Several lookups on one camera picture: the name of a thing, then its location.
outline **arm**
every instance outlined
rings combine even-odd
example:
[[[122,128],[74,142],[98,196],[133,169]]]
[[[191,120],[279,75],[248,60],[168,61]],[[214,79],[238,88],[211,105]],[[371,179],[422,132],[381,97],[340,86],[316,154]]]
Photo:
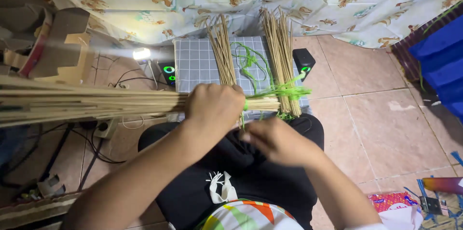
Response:
[[[256,145],[269,160],[304,167],[336,229],[381,223],[362,191],[312,141],[279,118],[246,125],[242,140]]]
[[[186,119],[85,191],[61,229],[125,229],[170,181],[224,137],[244,104],[242,91],[230,86],[198,85],[188,98]]]

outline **bright light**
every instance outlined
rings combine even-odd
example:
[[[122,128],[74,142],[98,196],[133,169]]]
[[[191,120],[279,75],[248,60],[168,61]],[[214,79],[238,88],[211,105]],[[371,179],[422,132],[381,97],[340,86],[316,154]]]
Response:
[[[133,50],[133,58],[135,60],[148,59],[151,56],[151,51],[148,48],[137,48]]]

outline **green led light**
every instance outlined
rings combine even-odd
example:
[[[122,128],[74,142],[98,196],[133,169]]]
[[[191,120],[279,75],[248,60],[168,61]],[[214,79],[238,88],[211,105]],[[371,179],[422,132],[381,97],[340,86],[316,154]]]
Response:
[[[164,72],[173,73],[175,72],[175,68],[174,67],[164,67]]]

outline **person's right hand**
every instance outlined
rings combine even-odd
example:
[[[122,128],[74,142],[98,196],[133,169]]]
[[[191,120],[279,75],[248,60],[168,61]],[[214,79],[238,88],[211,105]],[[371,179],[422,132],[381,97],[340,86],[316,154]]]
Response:
[[[271,162],[285,166],[308,166],[311,156],[323,153],[313,141],[277,117],[248,123],[241,140],[256,146]]]

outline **hand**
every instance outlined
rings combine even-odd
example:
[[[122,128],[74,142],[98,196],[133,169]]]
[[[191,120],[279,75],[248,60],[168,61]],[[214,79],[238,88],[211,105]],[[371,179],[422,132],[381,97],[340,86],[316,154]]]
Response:
[[[241,140],[255,145],[267,158],[285,166],[309,166],[311,156],[323,151],[280,118],[251,122]]]
[[[238,85],[199,84],[187,99],[185,119],[223,138],[239,118],[245,95]]]

